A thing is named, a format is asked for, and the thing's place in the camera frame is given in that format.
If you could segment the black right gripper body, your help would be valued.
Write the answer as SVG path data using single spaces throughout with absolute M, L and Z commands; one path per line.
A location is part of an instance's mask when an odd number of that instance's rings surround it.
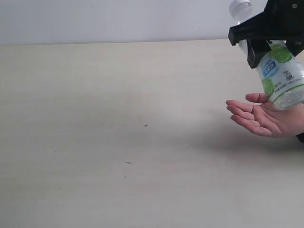
M 304 50 L 304 2 L 302 0 L 269 0 L 264 10 L 229 28 L 231 45 L 242 40 L 285 41 L 294 56 Z

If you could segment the person's open hand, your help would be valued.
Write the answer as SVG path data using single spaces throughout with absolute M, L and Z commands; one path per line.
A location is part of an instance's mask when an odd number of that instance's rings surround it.
M 231 120 L 252 134 L 268 138 L 296 137 L 304 132 L 304 104 L 286 110 L 275 109 L 264 93 L 245 96 L 248 103 L 227 100 Z

